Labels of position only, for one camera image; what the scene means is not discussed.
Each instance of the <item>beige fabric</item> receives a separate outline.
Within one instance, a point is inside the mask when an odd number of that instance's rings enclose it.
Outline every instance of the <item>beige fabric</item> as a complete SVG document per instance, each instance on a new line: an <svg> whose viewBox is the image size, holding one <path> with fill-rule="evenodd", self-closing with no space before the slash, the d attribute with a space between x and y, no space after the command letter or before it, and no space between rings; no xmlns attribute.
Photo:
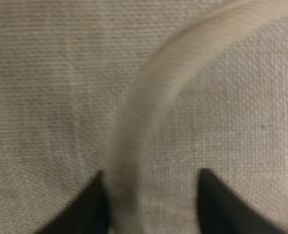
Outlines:
<svg viewBox="0 0 288 234"><path fill-rule="evenodd" d="M222 3L0 1L0 233L31 233L76 194L108 154L143 62ZM151 137L147 233L195 233L202 166L288 224L288 17L219 56Z"/></svg>

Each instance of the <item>black shape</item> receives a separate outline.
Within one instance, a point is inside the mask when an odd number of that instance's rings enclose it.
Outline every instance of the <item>black shape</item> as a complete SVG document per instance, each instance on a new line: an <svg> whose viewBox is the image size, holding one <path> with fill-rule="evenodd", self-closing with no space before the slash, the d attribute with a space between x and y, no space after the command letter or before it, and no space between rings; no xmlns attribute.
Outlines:
<svg viewBox="0 0 288 234"><path fill-rule="evenodd" d="M241 201L210 169L198 178L202 234L285 234Z"/></svg>
<svg viewBox="0 0 288 234"><path fill-rule="evenodd" d="M108 203L98 172L78 197L36 234L107 234Z"/></svg>

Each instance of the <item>woven fabric texture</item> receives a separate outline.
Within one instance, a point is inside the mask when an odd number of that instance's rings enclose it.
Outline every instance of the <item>woven fabric texture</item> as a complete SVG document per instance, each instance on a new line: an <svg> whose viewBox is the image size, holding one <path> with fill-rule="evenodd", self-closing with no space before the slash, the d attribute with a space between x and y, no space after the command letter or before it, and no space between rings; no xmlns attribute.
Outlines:
<svg viewBox="0 0 288 234"><path fill-rule="evenodd" d="M100 168L151 54L227 0L0 0L0 234L32 233ZM196 233L200 167L288 224L288 17L209 64L151 135L146 233Z"/></svg>

